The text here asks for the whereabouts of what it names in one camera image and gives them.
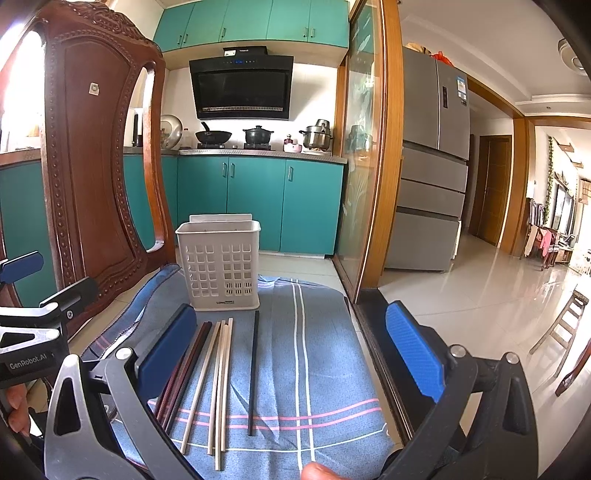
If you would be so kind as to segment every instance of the clothes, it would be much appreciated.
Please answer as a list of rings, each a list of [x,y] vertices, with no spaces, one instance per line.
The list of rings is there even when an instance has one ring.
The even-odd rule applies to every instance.
[[[538,228],[535,225],[531,226],[530,235],[525,243],[525,250],[523,254],[527,257],[531,253],[531,247],[534,246],[535,236],[538,234]]]
[[[542,238],[542,243],[540,243],[540,248],[542,249],[542,257],[548,255],[548,249],[550,248],[550,244],[552,243],[552,232],[550,230],[541,230],[544,235]]]

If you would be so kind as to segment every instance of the refrigerator drawer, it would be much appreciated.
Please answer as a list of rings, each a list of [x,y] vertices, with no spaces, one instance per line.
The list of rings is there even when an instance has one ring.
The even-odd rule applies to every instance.
[[[464,194],[442,189],[433,185],[425,185],[416,181],[400,180],[398,192],[399,207],[424,210],[425,212],[441,213],[457,218],[462,216]]]
[[[458,192],[466,191],[466,164],[407,147],[402,149],[402,154],[403,179],[422,181]]]
[[[446,271],[456,245],[457,220],[396,212],[387,268]]]

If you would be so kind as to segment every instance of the black chopstick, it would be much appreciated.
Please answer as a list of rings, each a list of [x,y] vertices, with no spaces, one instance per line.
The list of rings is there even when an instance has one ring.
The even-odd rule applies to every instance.
[[[251,361],[251,391],[248,398],[248,431],[247,434],[252,437],[253,421],[255,411],[255,380],[256,380],[256,345],[258,343],[258,319],[259,311],[255,312],[255,325],[252,334],[252,361]]]

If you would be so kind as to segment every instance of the refrigerator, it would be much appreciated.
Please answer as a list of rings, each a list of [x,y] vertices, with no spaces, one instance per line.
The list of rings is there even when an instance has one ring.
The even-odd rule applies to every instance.
[[[403,161],[385,266],[447,271],[466,193],[467,77],[423,53],[403,53]]]

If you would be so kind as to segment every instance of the blue gripper pad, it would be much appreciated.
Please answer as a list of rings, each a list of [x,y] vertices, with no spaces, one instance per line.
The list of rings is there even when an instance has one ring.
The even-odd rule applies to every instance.
[[[32,252],[13,260],[0,262],[0,283],[15,283],[43,268],[43,255]]]
[[[401,302],[386,309],[386,330],[421,393],[435,402],[445,390],[443,365],[417,329],[416,320]]]
[[[137,370],[137,394],[143,403],[160,396],[196,331],[195,310],[190,305],[183,304]]]

